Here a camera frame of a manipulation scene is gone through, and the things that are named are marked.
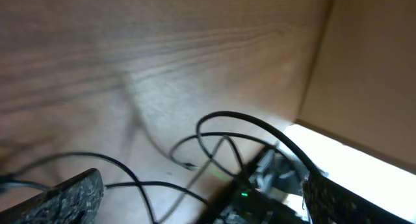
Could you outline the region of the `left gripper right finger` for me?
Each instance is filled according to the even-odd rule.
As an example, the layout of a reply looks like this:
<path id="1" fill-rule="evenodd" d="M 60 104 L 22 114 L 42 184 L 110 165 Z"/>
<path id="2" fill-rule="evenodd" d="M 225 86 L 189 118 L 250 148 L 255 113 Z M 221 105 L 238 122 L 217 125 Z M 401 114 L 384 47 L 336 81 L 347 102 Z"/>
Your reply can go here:
<path id="1" fill-rule="evenodd" d="M 310 174 L 302 182 L 302 196 L 312 223 L 408 223 L 322 175 Z"/>

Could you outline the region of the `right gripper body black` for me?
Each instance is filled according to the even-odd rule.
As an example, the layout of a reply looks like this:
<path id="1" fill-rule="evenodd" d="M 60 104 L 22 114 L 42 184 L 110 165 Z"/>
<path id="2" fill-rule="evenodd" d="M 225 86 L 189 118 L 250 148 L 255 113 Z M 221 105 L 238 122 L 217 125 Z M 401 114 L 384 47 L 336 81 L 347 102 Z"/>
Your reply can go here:
<path id="1" fill-rule="evenodd" d="M 301 160 L 289 151 L 278 148 L 278 152 L 264 148 L 244 168 L 250 176 L 250 182 L 270 193 L 272 188 L 301 195 L 301 183 L 309 171 Z"/>

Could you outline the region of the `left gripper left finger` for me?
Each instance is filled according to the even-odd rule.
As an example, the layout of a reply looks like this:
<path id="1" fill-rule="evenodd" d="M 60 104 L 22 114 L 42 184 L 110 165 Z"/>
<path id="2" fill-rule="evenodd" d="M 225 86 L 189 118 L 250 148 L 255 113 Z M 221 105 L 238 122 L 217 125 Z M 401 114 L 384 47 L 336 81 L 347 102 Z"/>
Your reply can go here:
<path id="1" fill-rule="evenodd" d="M 88 169 L 1 212 L 1 223 L 95 223 L 104 184 L 96 168 Z"/>

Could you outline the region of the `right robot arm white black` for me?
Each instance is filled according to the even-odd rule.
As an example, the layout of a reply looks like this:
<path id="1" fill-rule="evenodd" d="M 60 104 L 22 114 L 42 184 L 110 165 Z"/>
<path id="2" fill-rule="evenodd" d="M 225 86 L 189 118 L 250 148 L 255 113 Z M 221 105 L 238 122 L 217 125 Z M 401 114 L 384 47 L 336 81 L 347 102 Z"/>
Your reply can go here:
<path id="1" fill-rule="evenodd" d="M 214 200 L 221 213 L 205 211 L 198 223 L 309 223 L 300 181 L 307 171 L 285 153 L 262 150 L 244 165 L 251 186 L 233 181 Z"/>

